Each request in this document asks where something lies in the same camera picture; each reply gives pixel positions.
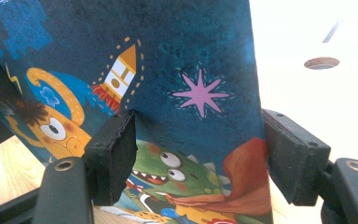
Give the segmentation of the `blue space picture book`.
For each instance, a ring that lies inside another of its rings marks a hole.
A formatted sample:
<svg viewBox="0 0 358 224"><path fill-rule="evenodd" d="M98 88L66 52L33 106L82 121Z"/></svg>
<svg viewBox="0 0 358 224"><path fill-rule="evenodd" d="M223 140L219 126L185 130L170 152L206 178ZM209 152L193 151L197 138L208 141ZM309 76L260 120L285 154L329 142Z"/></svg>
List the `blue space picture book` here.
<svg viewBox="0 0 358 224"><path fill-rule="evenodd" d="M273 224L249 0L0 0L0 65L0 120L42 162L134 112L117 213Z"/></svg>

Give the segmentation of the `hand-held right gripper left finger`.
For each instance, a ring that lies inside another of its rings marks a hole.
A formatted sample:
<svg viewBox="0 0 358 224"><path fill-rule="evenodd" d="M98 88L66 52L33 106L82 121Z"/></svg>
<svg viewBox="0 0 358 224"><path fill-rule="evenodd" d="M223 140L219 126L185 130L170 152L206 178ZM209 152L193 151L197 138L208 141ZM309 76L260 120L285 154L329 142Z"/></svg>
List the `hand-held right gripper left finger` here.
<svg viewBox="0 0 358 224"><path fill-rule="evenodd" d="M136 129L133 111L111 117L91 138L83 157L89 192L97 206L114 205L127 187L136 161Z"/></svg>

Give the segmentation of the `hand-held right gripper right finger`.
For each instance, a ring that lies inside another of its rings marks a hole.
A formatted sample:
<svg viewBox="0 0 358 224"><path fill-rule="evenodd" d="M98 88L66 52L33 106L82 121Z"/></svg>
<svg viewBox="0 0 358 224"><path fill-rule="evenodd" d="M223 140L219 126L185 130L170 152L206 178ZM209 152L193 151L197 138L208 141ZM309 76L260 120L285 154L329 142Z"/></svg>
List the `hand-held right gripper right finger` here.
<svg viewBox="0 0 358 224"><path fill-rule="evenodd" d="M263 109L262 116L271 179L288 203L314 206L314 183L331 147L282 113Z"/></svg>

